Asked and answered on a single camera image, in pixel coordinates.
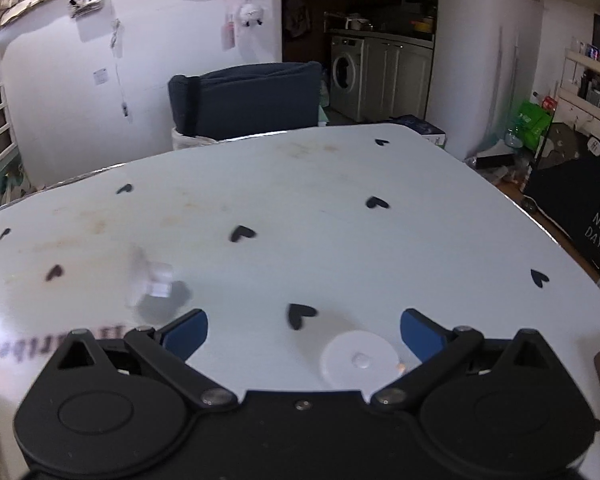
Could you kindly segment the white sheep wall plush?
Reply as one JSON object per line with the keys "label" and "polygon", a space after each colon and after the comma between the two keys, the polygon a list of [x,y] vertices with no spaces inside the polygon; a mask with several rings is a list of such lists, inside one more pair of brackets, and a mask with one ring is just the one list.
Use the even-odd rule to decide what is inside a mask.
{"label": "white sheep wall plush", "polygon": [[240,26],[251,27],[263,24],[264,9],[262,6],[252,2],[242,4],[236,13],[236,22]]}

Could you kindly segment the front-load washing machine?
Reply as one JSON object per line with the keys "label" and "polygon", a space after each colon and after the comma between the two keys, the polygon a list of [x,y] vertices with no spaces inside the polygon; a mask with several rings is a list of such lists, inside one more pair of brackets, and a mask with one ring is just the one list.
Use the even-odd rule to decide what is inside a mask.
{"label": "front-load washing machine", "polygon": [[364,40],[332,36],[330,106],[354,122],[362,120]]}

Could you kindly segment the green shopping bag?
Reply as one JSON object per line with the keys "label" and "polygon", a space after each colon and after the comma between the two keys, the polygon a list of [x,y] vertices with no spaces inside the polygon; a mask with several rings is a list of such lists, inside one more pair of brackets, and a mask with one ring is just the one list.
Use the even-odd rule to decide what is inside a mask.
{"label": "green shopping bag", "polygon": [[513,122],[513,135],[524,148],[535,151],[551,122],[552,114],[542,106],[524,101]]}

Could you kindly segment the white round plastic cap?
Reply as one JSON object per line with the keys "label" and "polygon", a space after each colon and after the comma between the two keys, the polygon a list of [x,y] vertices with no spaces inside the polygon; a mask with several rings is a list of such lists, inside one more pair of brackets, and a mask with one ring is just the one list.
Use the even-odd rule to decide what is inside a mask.
{"label": "white round plastic cap", "polygon": [[320,355],[321,375],[336,390],[359,391],[369,398],[400,378],[405,365],[384,338],[365,330],[338,334]]}

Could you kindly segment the dark blue cushioned chair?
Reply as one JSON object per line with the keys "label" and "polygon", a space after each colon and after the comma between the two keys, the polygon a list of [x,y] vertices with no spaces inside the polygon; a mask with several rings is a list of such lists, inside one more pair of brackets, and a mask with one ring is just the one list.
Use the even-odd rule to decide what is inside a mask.
{"label": "dark blue cushioned chair", "polygon": [[261,63],[168,82],[175,130],[215,141],[318,124],[322,66]]}

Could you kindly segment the black nice-day sign board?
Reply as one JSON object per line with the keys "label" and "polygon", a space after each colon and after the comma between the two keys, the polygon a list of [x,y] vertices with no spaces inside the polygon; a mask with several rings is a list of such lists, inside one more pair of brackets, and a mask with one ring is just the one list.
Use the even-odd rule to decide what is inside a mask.
{"label": "black nice-day sign board", "polygon": [[551,124],[524,196],[600,273],[600,139],[563,122]]}

